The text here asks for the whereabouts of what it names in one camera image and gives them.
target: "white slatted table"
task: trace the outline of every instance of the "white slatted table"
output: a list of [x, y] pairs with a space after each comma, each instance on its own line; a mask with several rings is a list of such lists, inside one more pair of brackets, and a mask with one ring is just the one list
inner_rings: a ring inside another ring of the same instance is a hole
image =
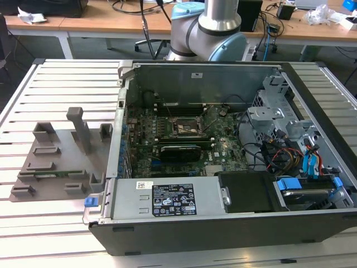
[[[69, 106], [81, 106], [90, 128], [112, 122], [118, 63], [47, 60], [31, 67], [0, 116], [0, 198], [10, 194], [37, 121], [51, 121], [55, 129], [73, 128], [66, 111]], [[280, 259], [297, 260], [293, 267], [352, 267], [357, 263], [357, 228], [308, 245], [112, 257], [82, 224], [83, 209], [83, 200], [0, 200], [0, 267], [275, 267]]]

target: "desk leg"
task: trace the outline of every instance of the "desk leg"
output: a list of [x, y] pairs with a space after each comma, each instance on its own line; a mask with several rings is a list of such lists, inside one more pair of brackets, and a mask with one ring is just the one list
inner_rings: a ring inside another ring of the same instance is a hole
[[106, 38], [105, 42], [107, 43], [107, 49], [111, 50], [112, 49], [112, 42], [110, 38]]
[[70, 37], [67, 32], [62, 32], [58, 35], [58, 39], [60, 40], [60, 44], [62, 47], [63, 54], [65, 55], [65, 59], [73, 59], [72, 54], [72, 43]]

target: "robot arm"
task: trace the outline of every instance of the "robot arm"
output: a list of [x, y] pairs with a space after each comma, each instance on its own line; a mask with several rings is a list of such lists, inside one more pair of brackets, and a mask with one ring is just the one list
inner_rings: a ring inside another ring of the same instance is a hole
[[171, 50], [167, 60], [241, 60], [247, 39], [239, 32], [238, 0], [206, 0], [172, 9]]

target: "warning label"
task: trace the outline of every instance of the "warning label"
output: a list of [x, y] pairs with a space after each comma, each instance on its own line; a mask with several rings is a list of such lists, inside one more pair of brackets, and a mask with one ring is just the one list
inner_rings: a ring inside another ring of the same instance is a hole
[[153, 185], [155, 217], [197, 215], [193, 184]]

